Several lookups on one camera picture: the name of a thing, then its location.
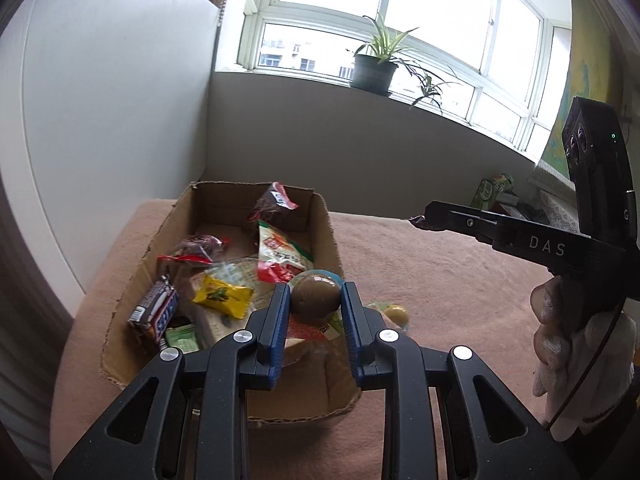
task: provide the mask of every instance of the plant pot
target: plant pot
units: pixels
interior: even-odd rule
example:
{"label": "plant pot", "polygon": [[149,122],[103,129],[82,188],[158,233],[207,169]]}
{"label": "plant pot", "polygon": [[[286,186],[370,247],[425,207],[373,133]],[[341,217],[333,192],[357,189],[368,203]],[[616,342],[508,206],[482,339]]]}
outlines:
{"label": "plant pot", "polygon": [[365,54],[357,54],[354,60],[351,88],[358,88],[373,94],[389,95],[391,78],[398,66],[390,61],[379,63],[379,59]]}

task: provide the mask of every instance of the candy bar wrapper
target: candy bar wrapper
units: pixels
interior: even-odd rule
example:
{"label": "candy bar wrapper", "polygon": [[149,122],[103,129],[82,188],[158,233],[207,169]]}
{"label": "candy bar wrapper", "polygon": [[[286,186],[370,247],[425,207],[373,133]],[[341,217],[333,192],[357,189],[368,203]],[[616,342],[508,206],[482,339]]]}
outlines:
{"label": "candy bar wrapper", "polygon": [[163,276],[154,283],[129,316],[129,324],[149,351],[157,351],[158,343],[177,306],[178,294]]}

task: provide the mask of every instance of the gloved hand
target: gloved hand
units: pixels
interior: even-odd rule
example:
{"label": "gloved hand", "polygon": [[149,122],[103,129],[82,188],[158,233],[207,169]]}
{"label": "gloved hand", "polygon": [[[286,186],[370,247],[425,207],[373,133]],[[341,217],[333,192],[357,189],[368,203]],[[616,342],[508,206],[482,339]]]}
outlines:
{"label": "gloved hand", "polygon": [[[583,301],[582,285],[560,276],[537,286],[531,293],[531,307],[540,322],[533,337],[533,348],[540,360],[533,394],[536,397],[548,394],[547,421],[555,415],[580,378],[614,315],[601,312],[591,317],[584,329],[565,333],[562,326],[567,323],[563,321],[570,319],[571,312],[575,312]],[[622,313],[596,364],[551,427],[554,439],[562,442],[577,428],[587,434],[615,409],[633,378],[635,347],[636,324]]]}

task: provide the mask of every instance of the camera lens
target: camera lens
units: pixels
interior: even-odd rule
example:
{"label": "camera lens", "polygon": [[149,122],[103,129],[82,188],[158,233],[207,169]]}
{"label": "camera lens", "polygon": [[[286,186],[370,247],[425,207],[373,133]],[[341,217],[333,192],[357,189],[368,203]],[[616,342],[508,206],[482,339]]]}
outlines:
{"label": "camera lens", "polygon": [[578,125],[578,144],[584,152],[587,151],[587,134],[581,124]]}
{"label": "camera lens", "polygon": [[571,136],[571,140],[569,141],[569,146],[571,148],[571,156],[576,164],[580,162],[580,149],[578,148],[578,141],[574,136]]}

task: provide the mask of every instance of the windowsill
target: windowsill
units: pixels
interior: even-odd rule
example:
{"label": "windowsill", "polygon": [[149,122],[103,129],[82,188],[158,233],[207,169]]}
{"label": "windowsill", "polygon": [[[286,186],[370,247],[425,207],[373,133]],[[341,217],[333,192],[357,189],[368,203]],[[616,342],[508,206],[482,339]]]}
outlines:
{"label": "windowsill", "polygon": [[[273,69],[273,68],[267,68],[267,69],[261,69],[258,68],[256,70],[246,70],[244,69],[242,66],[238,65],[238,64],[234,64],[232,66],[229,67],[225,67],[224,70],[216,70],[217,72],[247,72],[247,73],[253,73],[253,74],[265,74],[265,75],[276,75],[276,76],[283,76],[283,77],[292,77],[295,79],[307,79],[310,81],[318,81],[321,83],[329,83],[329,84],[333,84],[336,86],[343,86],[348,88],[349,87],[349,83],[345,80],[345,79],[341,79],[338,77],[334,77],[334,76],[330,76],[330,75],[320,75],[314,72],[301,72],[298,70],[291,70],[291,69]],[[413,99],[411,97],[402,95],[402,94],[396,94],[394,92],[391,93],[391,95],[389,96],[390,99],[393,99],[394,101],[399,101],[402,103],[407,104],[408,106],[411,105],[411,102],[413,101]],[[415,105],[415,108],[421,108],[422,110],[425,110],[427,112],[430,112],[432,114],[436,114],[436,115],[440,115],[441,117],[447,118],[451,121],[454,121],[458,124],[462,124],[463,126],[466,126],[467,128],[470,128],[471,130],[476,131],[479,134],[484,135],[485,137],[489,137],[490,139],[495,140],[496,142],[500,142],[500,144],[506,146],[507,148],[509,148],[510,150],[513,150],[514,152],[522,155],[523,157],[529,159],[531,162],[533,162],[534,164],[537,164],[539,159],[537,157],[534,157],[532,155],[530,155],[529,153],[526,152],[522,152],[521,150],[516,149],[516,147],[514,147],[513,144],[511,144],[509,141],[503,139],[502,137],[491,133],[488,130],[485,130],[483,128],[480,128],[478,126],[475,126],[474,124],[469,123],[468,121],[464,120],[461,117],[458,117],[457,115],[451,114],[449,112],[447,112],[446,110],[443,110],[442,113],[440,112],[440,109],[437,106],[434,105],[429,105],[426,104],[424,102],[418,102],[418,104]]]}

